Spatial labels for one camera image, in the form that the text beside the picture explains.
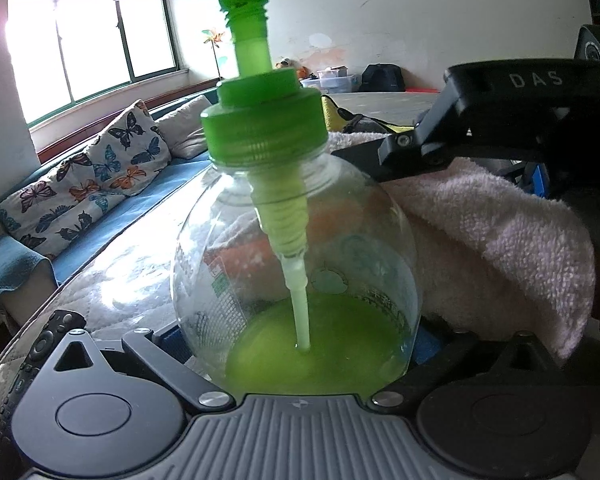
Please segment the pink terry towel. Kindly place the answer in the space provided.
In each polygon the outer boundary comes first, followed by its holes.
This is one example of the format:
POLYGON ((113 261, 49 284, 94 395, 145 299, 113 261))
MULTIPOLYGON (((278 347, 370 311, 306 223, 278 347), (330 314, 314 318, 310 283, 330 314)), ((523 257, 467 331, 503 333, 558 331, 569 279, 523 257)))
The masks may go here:
POLYGON ((491 340, 528 330, 567 361, 591 315, 595 264, 588 230, 565 203, 467 158, 382 187, 412 228, 424 318, 491 340))

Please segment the clear green soap pump bottle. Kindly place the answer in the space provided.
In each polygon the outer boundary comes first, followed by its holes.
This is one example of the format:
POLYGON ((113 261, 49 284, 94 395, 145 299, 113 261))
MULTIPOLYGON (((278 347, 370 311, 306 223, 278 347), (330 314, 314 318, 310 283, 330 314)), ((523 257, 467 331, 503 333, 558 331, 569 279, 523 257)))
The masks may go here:
POLYGON ((268 0, 219 0, 238 75, 201 115, 211 165, 173 257, 178 325, 234 396, 370 396, 404 374, 420 313, 400 206, 329 154, 320 92, 268 48, 268 0))

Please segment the grey quilted table cover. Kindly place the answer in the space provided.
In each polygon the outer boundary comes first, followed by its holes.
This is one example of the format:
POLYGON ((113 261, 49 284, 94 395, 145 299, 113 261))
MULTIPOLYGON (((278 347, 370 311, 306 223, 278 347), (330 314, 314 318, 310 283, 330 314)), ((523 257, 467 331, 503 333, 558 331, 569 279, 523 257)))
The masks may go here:
MULTIPOLYGON (((391 138, 338 133, 334 155, 387 182, 391 138)), ((588 416, 534 333, 509 341, 445 336, 445 374, 414 413, 376 413, 356 394, 248 393, 224 412, 186 412, 124 353, 134 328, 175 321, 171 252, 184 222, 176 198, 199 198, 204 174, 123 233, 58 292, 18 337, 21 364, 55 310, 78 312, 12 415, 17 479, 559 479, 588 445, 588 416), (126 234, 157 234, 157 248, 126 234)))

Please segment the blue sofa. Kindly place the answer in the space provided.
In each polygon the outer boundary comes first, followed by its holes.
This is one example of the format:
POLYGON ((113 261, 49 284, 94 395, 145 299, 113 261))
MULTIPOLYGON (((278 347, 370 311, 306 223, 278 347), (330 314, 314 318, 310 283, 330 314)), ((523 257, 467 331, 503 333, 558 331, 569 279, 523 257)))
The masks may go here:
MULTIPOLYGON (((218 100, 215 91, 207 90, 195 93, 192 96, 186 96, 155 110, 148 110, 148 112, 156 123, 157 119, 172 112, 172 110, 176 110, 182 104, 196 98, 196 96, 205 96, 211 104, 216 103, 218 100)), ((72 148, 67 153, 43 165, 30 177, 27 177, 12 190, 1 196, 0 203, 12 192, 18 191, 25 185, 42 177, 48 170, 57 166, 61 159, 74 154, 81 148, 85 148, 85 145, 91 143, 97 135, 98 133, 76 148, 72 148)), ((23 325, 61 284, 64 284, 76 270, 94 257, 110 240, 161 202, 166 196, 192 177, 195 177, 198 172, 208 166, 208 163, 207 150, 192 159, 176 158, 171 155, 169 165, 159 172, 147 188, 114 207, 106 216, 99 219, 94 226, 88 228, 84 235, 53 259, 47 258, 21 244, 19 240, 16 240, 6 231, 0 221, 3 228, 3 233, 0 235, 0 311, 9 328, 16 330, 23 325)))

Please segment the butterfly print cushion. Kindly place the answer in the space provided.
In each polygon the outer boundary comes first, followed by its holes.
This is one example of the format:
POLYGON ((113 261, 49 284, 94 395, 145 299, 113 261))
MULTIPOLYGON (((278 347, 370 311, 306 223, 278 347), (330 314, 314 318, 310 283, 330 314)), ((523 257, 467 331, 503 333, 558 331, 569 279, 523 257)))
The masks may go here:
POLYGON ((0 203, 0 221, 21 244, 53 259, 171 161, 141 100, 95 139, 0 203))

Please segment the black remote control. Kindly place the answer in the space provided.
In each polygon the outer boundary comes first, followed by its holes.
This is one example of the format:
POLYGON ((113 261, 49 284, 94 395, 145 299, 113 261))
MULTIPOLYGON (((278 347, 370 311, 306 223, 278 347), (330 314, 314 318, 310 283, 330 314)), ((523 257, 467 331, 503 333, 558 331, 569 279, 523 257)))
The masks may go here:
POLYGON ((0 479, 17 479, 23 463, 12 437, 12 415, 48 357, 72 330, 83 330, 85 318, 78 312, 55 310, 30 344, 28 352, 3 394, 0 405, 0 479))

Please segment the black bag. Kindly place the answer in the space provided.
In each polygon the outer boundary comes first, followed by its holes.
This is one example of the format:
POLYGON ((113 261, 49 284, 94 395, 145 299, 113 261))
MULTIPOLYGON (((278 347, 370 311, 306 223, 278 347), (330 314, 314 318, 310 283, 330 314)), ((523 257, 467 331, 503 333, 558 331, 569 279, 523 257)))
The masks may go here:
POLYGON ((394 64, 370 64, 361 76, 359 92, 404 92, 402 70, 394 64))

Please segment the grey plain cushion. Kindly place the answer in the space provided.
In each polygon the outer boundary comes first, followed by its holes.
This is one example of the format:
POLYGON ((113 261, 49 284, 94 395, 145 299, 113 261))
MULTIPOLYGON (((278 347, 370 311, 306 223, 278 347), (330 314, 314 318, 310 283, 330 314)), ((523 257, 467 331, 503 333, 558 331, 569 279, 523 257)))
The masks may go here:
POLYGON ((173 157, 192 159, 207 149, 200 114, 210 105, 205 96, 196 96, 156 120, 173 157))

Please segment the clear plastic storage box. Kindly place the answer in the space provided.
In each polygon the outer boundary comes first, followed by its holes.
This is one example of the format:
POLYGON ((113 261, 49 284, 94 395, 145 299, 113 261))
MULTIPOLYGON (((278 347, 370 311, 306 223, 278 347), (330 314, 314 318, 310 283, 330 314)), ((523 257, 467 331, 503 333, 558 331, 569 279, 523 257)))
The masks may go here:
POLYGON ((318 70, 301 79, 300 84, 306 88, 317 88, 324 94, 351 93, 360 86, 358 75, 350 74, 346 66, 318 70))

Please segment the yellow black microfiber cloth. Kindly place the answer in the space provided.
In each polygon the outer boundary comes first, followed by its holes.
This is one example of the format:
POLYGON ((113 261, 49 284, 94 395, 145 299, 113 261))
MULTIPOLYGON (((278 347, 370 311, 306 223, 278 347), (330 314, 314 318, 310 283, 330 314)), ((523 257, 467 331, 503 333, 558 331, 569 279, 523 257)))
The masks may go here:
POLYGON ((321 96, 321 100, 326 129, 330 132, 393 134, 393 130, 385 122, 354 114, 340 107, 330 96, 321 96))

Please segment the stuffed toy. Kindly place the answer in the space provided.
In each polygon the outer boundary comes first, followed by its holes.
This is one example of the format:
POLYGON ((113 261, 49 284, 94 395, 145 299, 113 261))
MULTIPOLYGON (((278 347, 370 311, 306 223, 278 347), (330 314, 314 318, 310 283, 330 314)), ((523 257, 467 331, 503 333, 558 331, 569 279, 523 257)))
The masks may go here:
POLYGON ((291 58, 283 58, 282 60, 276 62, 275 68, 276 70, 292 68, 300 80, 309 78, 311 75, 310 70, 306 66, 302 65, 300 62, 292 60, 291 58))

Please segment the colourful pinwheel flower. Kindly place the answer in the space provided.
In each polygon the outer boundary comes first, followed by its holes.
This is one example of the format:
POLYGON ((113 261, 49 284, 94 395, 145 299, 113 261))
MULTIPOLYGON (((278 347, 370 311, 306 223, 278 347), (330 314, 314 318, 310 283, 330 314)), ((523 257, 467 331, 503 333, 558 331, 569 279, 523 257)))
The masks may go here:
POLYGON ((227 62, 227 57, 220 53, 224 32, 216 32, 215 30, 207 28, 201 33, 204 35, 204 44, 208 44, 211 47, 216 74, 220 79, 222 79, 222 69, 227 62))

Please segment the window with green frame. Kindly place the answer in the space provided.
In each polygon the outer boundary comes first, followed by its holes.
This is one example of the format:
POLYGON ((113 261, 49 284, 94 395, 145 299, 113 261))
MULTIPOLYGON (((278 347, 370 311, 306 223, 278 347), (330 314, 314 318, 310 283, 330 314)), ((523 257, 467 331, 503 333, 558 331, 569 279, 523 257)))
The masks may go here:
POLYGON ((30 125, 180 67, 166 0, 7 3, 7 47, 30 125))

